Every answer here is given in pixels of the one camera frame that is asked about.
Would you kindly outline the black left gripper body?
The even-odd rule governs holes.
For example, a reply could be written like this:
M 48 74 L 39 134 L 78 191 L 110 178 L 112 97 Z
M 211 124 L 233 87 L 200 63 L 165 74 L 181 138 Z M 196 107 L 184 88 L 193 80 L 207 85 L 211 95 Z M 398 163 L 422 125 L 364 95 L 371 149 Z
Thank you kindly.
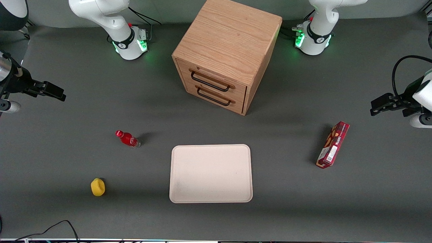
M 398 99 L 404 117 L 409 117 L 416 113 L 423 114 L 427 112 L 427 109 L 413 98 L 413 94 L 415 94 L 415 92 L 420 88 L 424 77 L 425 76 L 421 76 L 409 84 L 403 93 L 396 92 L 395 97 Z

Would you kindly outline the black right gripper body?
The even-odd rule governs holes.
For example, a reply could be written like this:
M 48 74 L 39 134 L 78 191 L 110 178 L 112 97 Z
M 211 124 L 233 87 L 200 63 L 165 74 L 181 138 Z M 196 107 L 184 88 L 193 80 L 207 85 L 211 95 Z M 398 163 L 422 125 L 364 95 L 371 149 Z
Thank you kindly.
M 34 94 L 30 90 L 33 85 L 33 79 L 26 68 L 6 67 L 5 75 L 5 93 L 23 93 L 34 97 Z

